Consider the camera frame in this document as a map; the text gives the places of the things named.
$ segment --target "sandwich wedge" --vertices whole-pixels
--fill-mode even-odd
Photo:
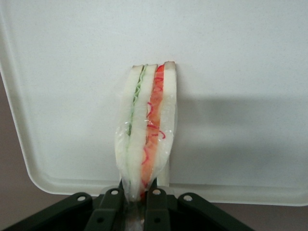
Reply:
[[[166,166],[176,110],[174,62],[133,66],[115,133],[115,157],[126,197],[138,201]]]

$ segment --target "white plastic board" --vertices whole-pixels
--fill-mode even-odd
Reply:
[[[175,61],[175,194],[308,205],[308,1],[0,1],[0,63],[28,173],[99,194],[132,65]]]

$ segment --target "brown surface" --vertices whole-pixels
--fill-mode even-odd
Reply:
[[[0,80],[0,230],[64,198],[43,192],[30,180]],[[216,205],[257,231],[308,230],[308,206]]]

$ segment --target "black clamp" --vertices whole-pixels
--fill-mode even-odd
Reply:
[[[10,226],[5,231],[122,231],[126,203],[122,183],[97,198],[79,192]],[[178,199],[157,187],[146,193],[144,231],[252,231],[194,193]]]

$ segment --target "tomato slice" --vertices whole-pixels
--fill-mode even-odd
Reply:
[[[164,89],[164,68],[165,65],[159,66],[155,73],[152,94],[150,101],[148,102],[150,112],[147,115],[148,125],[146,130],[146,144],[143,148],[143,160],[141,165],[141,181],[144,188],[148,186],[151,180],[159,134],[163,136],[163,139],[166,137],[165,134],[159,130],[160,105],[163,100]]]

